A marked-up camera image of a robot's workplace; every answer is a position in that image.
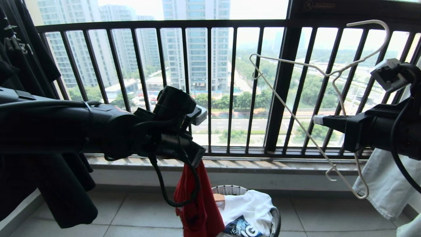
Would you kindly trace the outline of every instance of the balcony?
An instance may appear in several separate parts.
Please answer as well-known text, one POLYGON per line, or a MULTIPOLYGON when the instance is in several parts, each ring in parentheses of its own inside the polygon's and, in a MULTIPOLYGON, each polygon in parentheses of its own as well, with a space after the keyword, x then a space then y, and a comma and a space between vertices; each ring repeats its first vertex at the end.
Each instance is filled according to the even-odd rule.
MULTIPOLYGON (((417 63, 420 57, 420 34, 421 27, 411 18, 411 14, 407 14, 408 18, 395 18, 398 16, 392 9, 396 4, 406 6, 406 3, 383 3, 387 11, 378 15, 366 14, 364 16, 356 16, 352 11, 348 15, 336 16, 326 13, 305 13, 301 11, 301 4, 294 2, 290 5, 287 19, 285 20, 172 20, 172 21, 130 21, 130 22, 91 22, 91 23, 75 23, 75 24, 58 24, 38 26, 41 39, 47 48, 52 48, 50 52, 55 58, 58 54, 51 47, 51 41, 57 40, 51 37, 52 33, 59 33, 61 36, 67 57, 75 76, 77 87, 68 88, 62 79, 58 80, 58 88, 63 99, 72 99, 68 91, 75 89, 80 94, 82 100, 89 100, 90 95, 87 90, 87 83, 83 80, 85 72, 77 66, 75 55, 77 50, 73 49, 70 44, 70 36, 73 32, 82 35, 82 40, 86 44, 89 52, 89 59, 92 64, 93 72, 97 79, 96 84, 101 93, 101 100, 105 103, 111 101, 110 95, 107 93, 110 86, 110 78, 112 76, 104 76, 101 74, 101 65, 98 59, 97 42, 93 42, 92 35, 100 35, 107 38, 107 47, 112 55, 112 65, 115 67, 116 81, 118 82, 119 91, 121 92, 121 106, 131 112, 137 106, 143 107, 149 111, 153 110, 154 101, 156 101, 156 91, 163 86, 172 85, 180 89, 185 88, 185 92, 189 93, 201 105, 208 109, 208 119, 199 127, 192 127, 189 131, 192 133, 196 142, 206 147, 206 156, 212 159, 225 157, 226 159, 235 157, 235 159, 250 160, 284 160, 284 159, 320 159, 321 154, 314 145, 309 143, 309 139, 303 136, 294 120, 285 110, 284 106, 277 101, 271 92, 265 91, 265 85, 261 80, 250 80, 251 75, 245 75, 244 71, 240 71, 240 67, 253 68, 248 62, 245 64, 244 55, 238 55, 238 44, 241 43, 244 29, 253 28, 256 34, 256 45, 249 52, 267 55, 274 53, 268 51, 264 44, 266 32, 272 29, 280 29, 283 33, 279 34, 273 46, 276 57, 289 60, 301 60, 305 63, 318 63, 329 73, 339 65, 346 62, 352 62, 366 55, 370 48, 365 48, 368 43, 379 34, 378 26, 362 25, 346 28, 346 23, 359 20, 367 20, 371 18, 382 19, 389 24, 392 37, 376 58, 371 58, 364 64, 353 66, 339 79, 339 87, 342 90, 343 98, 348 113, 361 113, 377 103, 397 103, 402 91, 388 94, 385 93, 375 82, 373 77, 367 75, 370 67, 382 61, 384 58, 397 57, 401 61, 417 63), (190 54, 188 32, 191 29, 205 29, 203 32, 207 38, 206 51, 204 59, 207 64, 207 78, 204 80, 205 86, 200 86, 200 90, 195 90, 192 85, 196 81, 189 80, 190 73, 190 54), (122 67, 122 58, 119 56, 119 45, 116 42, 115 30, 124 30, 131 32, 133 50, 135 53, 138 76, 134 78, 138 85, 138 91, 128 92, 127 72, 122 67), (157 66, 155 77, 147 76, 147 72, 143 61, 144 55, 141 54, 139 44, 142 38, 139 37, 140 30, 153 29, 156 32, 156 45, 158 47, 160 65, 157 66), (181 64, 183 66, 185 78, 169 79, 169 62, 165 60, 164 47, 167 44, 163 31, 173 29, 174 32, 180 34, 182 48, 180 50, 181 64), (213 53, 218 51, 214 47, 212 37, 215 37, 217 29, 228 29, 221 31, 229 34, 232 41, 229 43, 229 63, 227 90, 218 90, 212 85, 212 71, 214 70, 215 60, 213 53), (352 36, 354 42, 346 45, 347 38, 352 36), (316 45, 320 41, 327 40, 331 42, 330 48, 320 50, 316 45), (135 103, 133 96, 140 94, 139 103, 135 103), (226 107, 221 107, 221 103, 225 103, 226 107)), ((266 74, 273 75, 273 85, 278 94, 287 101, 294 114, 302 118, 307 126, 307 131, 317 137, 319 146, 333 159, 353 159, 353 154, 347 152, 341 146, 343 141, 342 134, 336 133, 331 129, 326 129, 311 123, 310 118, 316 114, 339 114, 340 105, 335 97, 332 97, 332 88, 328 77, 320 77, 312 90, 311 83, 314 77, 318 76, 315 71, 307 67, 299 67, 286 63, 268 62, 260 60, 255 61, 257 67, 265 71, 265 67, 274 64, 266 74)), ((371 150, 367 148, 360 152, 362 158, 368 158, 371 150)))

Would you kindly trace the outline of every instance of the red cloth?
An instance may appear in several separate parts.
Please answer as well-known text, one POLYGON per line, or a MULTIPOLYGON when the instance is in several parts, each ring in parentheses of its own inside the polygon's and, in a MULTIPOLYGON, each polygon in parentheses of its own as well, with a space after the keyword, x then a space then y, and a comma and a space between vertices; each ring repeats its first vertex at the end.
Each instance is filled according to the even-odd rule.
MULTIPOLYGON (((184 237, 215 237, 225 226, 216 206, 203 161, 196 168, 200 179, 200 190, 195 201, 176 208, 176 214, 183 223, 184 237)), ((184 202, 190 199, 195 188, 195 177, 189 166, 184 165, 183 174, 174 193, 174 201, 184 202)))

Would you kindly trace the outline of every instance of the white hanger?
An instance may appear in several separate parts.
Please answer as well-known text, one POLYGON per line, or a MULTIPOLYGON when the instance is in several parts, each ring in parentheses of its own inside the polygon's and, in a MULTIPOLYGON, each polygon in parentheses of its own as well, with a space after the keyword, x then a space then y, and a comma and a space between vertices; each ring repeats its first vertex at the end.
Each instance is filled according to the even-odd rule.
POLYGON ((358 199, 365 199, 365 198, 367 198, 368 197, 368 195, 369 195, 369 190, 368 190, 368 185, 367 185, 367 183, 365 182, 365 180, 364 180, 364 178, 362 177, 362 174, 361 174, 361 167, 360 167, 360 163, 359 163, 359 161, 358 161, 358 154, 357 153, 354 153, 354 157, 355 157, 355 162, 356 162, 356 164, 357 164, 357 170, 358 170, 358 175, 359 175, 359 177, 361 178, 361 181, 363 182, 363 184, 364 184, 364 186, 365 186, 365 189, 366 189, 366 193, 365 193, 365 195, 364 196, 360 196, 359 194, 357 194, 354 190, 353 190, 353 188, 352 188, 352 186, 348 183, 348 181, 346 181, 346 179, 345 179, 345 177, 341 174, 341 172, 339 172, 339 170, 336 168, 336 164, 334 164, 329 158, 328 158, 328 156, 326 155, 326 153, 324 153, 324 151, 317 145, 317 142, 311 137, 311 135, 307 132, 307 130, 306 130, 306 128, 304 128, 304 126, 300 123, 300 121, 297 119, 297 117, 292 113, 292 111, 291 111, 291 109, 289 109, 289 107, 286 105, 286 103, 281 99, 281 97, 278 95, 278 93, 273 89, 273 87, 270 85, 270 83, 268 82, 268 80, 265 78, 265 76, 264 76, 264 74, 259 70, 259 68, 256 66, 256 64, 253 62, 253 60, 251 59, 251 57, 253 56, 253 55, 256 55, 257 57, 260 57, 260 58, 263 58, 263 59, 270 59, 270 60, 276 60, 276 61, 280 61, 280 62, 287 62, 287 63, 292 63, 292 64, 299 64, 299 65, 303 65, 303 66, 307 66, 307 67, 312 67, 312 68, 315 68, 316 70, 318 70, 321 74, 323 74, 325 77, 329 77, 329 76, 331 76, 331 75, 333 75, 333 74, 335 74, 335 73, 337 73, 338 75, 332 80, 332 86, 333 86, 333 88, 335 89, 335 92, 336 92, 336 94, 338 95, 338 98, 339 98, 339 102, 340 102, 340 104, 341 104, 341 109, 342 109, 342 113, 343 113, 343 115, 346 115, 346 112, 345 112, 345 107, 344 107, 344 101, 343 101, 343 99, 342 99, 342 94, 340 93, 340 91, 338 90, 338 88, 336 87, 336 85, 335 85, 335 81, 341 76, 341 74, 342 74, 342 72, 343 71, 345 71, 346 69, 348 69, 348 68, 350 68, 350 67, 352 67, 352 66, 355 66, 355 65, 357 65, 357 64, 359 64, 360 62, 363 62, 363 61, 365 61, 367 58, 369 58, 369 57, 371 57, 371 56, 373 56, 373 55, 375 55, 376 53, 378 53, 380 50, 382 50, 385 46, 386 46, 386 44, 387 44, 387 41, 389 40, 389 37, 390 37, 390 30, 389 30, 389 27, 387 26, 387 24, 385 23, 385 22, 383 22, 383 21, 380 21, 380 20, 368 20, 368 21, 362 21, 362 22, 354 22, 354 23, 348 23, 346 26, 348 26, 348 27, 351 27, 351 26, 357 26, 357 25, 363 25, 363 24, 379 24, 379 25, 381 25, 383 28, 384 28, 384 30, 385 30, 385 32, 386 32, 386 35, 385 35, 385 37, 384 37, 384 41, 383 41, 383 44, 376 50, 376 51, 374 51, 373 53, 371 53, 371 54, 369 54, 369 55, 367 55, 367 56, 365 56, 365 57, 363 57, 362 59, 360 59, 360 60, 357 60, 357 61, 354 61, 354 62, 352 62, 352 63, 350 63, 350 64, 348 64, 347 66, 345 66, 345 67, 343 67, 343 68, 341 68, 341 69, 339 69, 339 70, 336 70, 336 71, 333 71, 333 72, 331 72, 331 73, 329 73, 329 74, 327 74, 327 73, 325 73, 325 72, 323 72, 319 67, 317 67, 317 66, 315 66, 315 65, 312 65, 312 64, 307 64, 307 63, 302 63, 302 62, 296 62, 296 61, 291 61, 291 60, 285 60, 285 59, 279 59, 279 58, 271 58, 271 57, 264 57, 264 56, 261 56, 261 55, 259 55, 259 54, 252 54, 252 55, 250 55, 250 62, 253 64, 253 66, 255 67, 255 69, 258 71, 258 76, 257 77, 254 77, 253 76, 253 78, 255 79, 255 80, 257 80, 259 77, 262 77, 264 80, 265 80, 265 82, 266 82, 266 84, 269 86, 269 88, 273 91, 273 93, 275 94, 275 96, 279 99, 279 101, 284 105, 284 107, 288 110, 288 112, 291 114, 291 116, 294 118, 294 120, 295 121, 297 121, 297 123, 300 125, 300 127, 302 128, 302 130, 305 132, 305 134, 306 134, 306 136, 314 143, 314 145, 316 146, 316 148, 320 151, 320 153, 322 154, 322 156, 329 162, 329 164, 330 164, 330 169, 328 170, 328 171, 326 171, 326 177, 330 180, 330 181, 336 181, 336 179, 332 179, 332 178, 330 178, 330 176, 329 176, 329 172, 331 172, 332 170, 335 170, 336 171, 336 173, 339 175, 339 177, 345 182, 345 184, 346 184, 346 186, 348 186, 348 188, 351 190, 351 192, 358 198, 358 199))

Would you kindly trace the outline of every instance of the white laundry basket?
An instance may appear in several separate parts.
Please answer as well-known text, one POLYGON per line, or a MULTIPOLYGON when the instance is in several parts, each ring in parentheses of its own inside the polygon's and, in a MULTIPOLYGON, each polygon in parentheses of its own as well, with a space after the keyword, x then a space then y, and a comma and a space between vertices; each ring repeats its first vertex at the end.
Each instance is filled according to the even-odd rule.
MULTIPOLYGON (((212 188, 214 194, 222 195, 244 195, 248 189, 237 185, 219 185, 212 188)), ((272 226, 270 228, 270 237, 278 237, 281 231, 281 215, 276 207, 270 210, 272 214, 272 226)))

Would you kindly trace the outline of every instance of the sky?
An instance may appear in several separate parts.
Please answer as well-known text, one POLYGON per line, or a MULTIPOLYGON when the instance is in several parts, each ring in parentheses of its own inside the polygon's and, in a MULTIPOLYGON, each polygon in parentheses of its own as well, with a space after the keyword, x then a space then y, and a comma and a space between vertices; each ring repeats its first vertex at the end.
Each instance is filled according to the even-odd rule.
MULTIPOLYGON (((98 0, 98 4, 126 5, 133 8, 137 15, 151 15, 157 20, 163 20, 162 0, 98 0)), ((288 7, 288 0, 231 0, 230 19, 285 19, 288 7)), ((242 28, 238 31, 238 45, 256 43, 258 40, 257 28, 242 28)), ((266 28, 264 39, 274 39, 281 28, 266 28)), ((303 30, 302 37, 308 41, 311 31, 303 30)), ((332 49, 336 37, 336 28, 321 28, 315 41, 314 48, 332 49)), ((362 30, 345 29, 342 36, 340 49, 356 49, 360 40, 362 30)), ((389 50, 399 51, 408 38, 405 32, 395 32, 392 36, 389 50)), ((376 50, 383 42, 384 31, 371 30, 365 50, 376 50)))

